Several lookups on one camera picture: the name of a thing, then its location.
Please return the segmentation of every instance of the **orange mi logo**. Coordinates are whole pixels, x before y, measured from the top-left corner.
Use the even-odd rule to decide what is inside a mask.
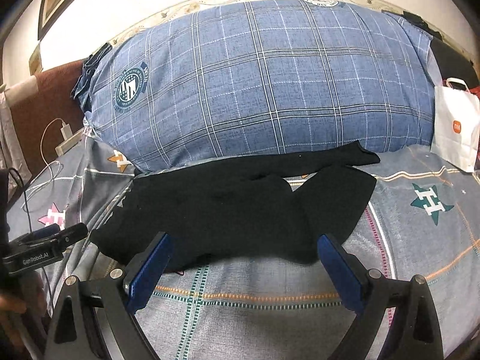
[[[453,121],[453,131],[460,134],[462,131],[462,124],[458,120]]]

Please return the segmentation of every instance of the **shopping bag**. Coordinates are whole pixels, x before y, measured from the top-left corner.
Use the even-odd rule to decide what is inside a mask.
[[[480,102],[463,80],[449,78],[446,85],[435,87],[435,123],[430,151],[471,173],[479,146]],[[465,90],[456,89],[462,85]]]

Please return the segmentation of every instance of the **bag handle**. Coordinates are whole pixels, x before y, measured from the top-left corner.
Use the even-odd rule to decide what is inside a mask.
[[[470,93],[470,89],[468,88],[467,84],[465,83],[464,80],[462,79],[456,79],[456,78],[453,78],[453,77],[450,77],[449,79],[446,79],[446,85],[447,87],[449,88],[452,88],[452,89],[455,89],[454,87],[452,87],[452,85],[450,83],[457,83],[457,84],[461,84],[465,87],[465,92],[467,93]]]

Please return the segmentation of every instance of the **black cable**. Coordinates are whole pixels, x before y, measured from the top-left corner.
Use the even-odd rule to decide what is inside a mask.
[[[15,176],[11,173],[12,171],[15,173],[15,175],[18,177],[18,179],[15,178]],[[33,233],[33,231],[32,231],[32,220],[30,219],[30,212],[28,211],[27,193],[26,193],[26,189],[25,189],[25,184],[23,183],[22,176],[20,176],[20,173],[15,168],[8,168],[8,173],[11,175],[11,178],[15,181],[15,183],[18,185],[18,187],[22,189],[23,198],[25,200],[25,210],[26,210],[26,213],[27,213],[27,216],[28,216],[28,228],[30,230],[30,233]],[[47,276],[47,273],[46,273],[44,267],[42,267],[42,271],[43,271],[43,274],[45,275],[46,284],[48,285],[49,296],[50,296],[50,305],[52,306],[52,312],[53,312],[53,297],[52,297],[52,290],[50,288],[49,277]]]

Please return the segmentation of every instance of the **blue plaid blanket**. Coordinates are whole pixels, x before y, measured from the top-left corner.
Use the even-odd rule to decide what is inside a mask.
[[[201,159],[430,144],[431,37],[339,2],[223,5],[148,28],[85,63],[74,97],[142,171]]]

